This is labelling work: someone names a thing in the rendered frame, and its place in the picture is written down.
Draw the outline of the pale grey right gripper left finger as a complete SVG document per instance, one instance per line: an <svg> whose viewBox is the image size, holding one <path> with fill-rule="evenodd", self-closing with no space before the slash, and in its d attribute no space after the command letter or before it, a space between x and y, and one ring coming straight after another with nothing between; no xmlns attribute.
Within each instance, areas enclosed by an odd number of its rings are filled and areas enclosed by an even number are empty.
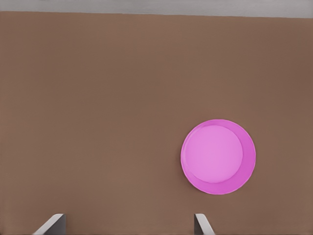
<svg viewBox="0 0 313 235"><path fill-rule="evenodd" d="M66 235L66 215L54 214L33 235Z"/></svg>

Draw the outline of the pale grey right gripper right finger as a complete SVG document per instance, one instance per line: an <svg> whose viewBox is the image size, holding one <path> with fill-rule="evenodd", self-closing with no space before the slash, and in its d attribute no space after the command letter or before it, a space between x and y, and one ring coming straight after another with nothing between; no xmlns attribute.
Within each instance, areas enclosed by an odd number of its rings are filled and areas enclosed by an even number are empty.
<svg viewBox="0 0 313 235"><path fill-rule="evenodd" d="M203 213L194 214L194 235L215 235L213 228Z"/></svg>

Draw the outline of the pink round plate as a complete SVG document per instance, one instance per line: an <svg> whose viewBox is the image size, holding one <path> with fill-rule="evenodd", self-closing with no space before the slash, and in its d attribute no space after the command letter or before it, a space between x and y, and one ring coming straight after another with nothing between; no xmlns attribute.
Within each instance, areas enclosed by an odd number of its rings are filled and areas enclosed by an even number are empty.
<svg viewBox="0 0 313 235"><path fill-rule="evenodd" d="M242 126L225 119L211 119L188 133L180 161L192 186L208 194L224 195L238 190L250 179L256 149Z"/></svg>

